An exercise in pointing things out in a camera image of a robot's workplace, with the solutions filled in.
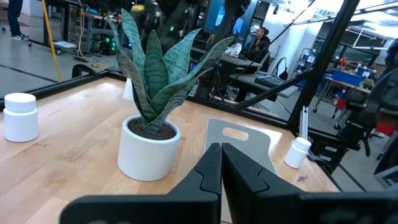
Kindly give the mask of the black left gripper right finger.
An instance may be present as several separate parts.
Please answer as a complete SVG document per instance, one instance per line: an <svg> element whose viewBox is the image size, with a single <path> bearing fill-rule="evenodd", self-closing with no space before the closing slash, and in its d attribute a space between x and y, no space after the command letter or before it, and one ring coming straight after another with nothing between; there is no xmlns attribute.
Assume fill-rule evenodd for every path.
<svg viewBox="0 0 398 224"><path fill-rule="evenodd" d="M233 223L397 223L397 193L310 193L229 143L222 145L224 191Z"/></svg>

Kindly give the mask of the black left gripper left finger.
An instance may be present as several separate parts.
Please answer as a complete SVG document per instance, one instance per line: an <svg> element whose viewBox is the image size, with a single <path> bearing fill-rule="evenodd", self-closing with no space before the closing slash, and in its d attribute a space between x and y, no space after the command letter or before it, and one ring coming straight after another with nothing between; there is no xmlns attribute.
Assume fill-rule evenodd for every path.
<svg viewBox="0 0 398 224"><path fill-rule="evenodd" d="M222 150L212 144L165 195L87 195L70 202L60 223L219 223Z"/></svg>

